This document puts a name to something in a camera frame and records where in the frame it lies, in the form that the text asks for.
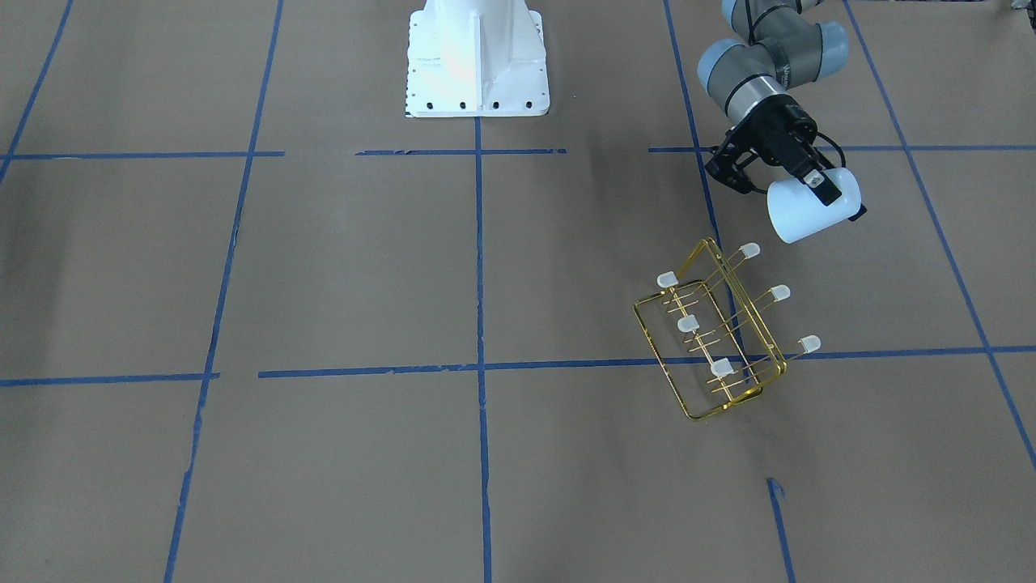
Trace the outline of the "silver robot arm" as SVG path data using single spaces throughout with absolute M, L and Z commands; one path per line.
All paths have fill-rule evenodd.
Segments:
M 826 158 L 815 143 L 824 139 L 817 122 L 792 96 L 792 89 L 841 70 L 850 41 L 840 23 L 811 23 L 813 1 L 725 1 L 722 14 L 733 38 L 713 43 L 697 64 L 707 95 L 732 126 L 711 149 L 706 170 L 715 181 L 740 194 L 758 192 L 746 169 L 754 161 L 783 169 L 808 202 L 824 211 L 848 205 L 847 220 L 866 213 L 834 172 L 845 158 Z

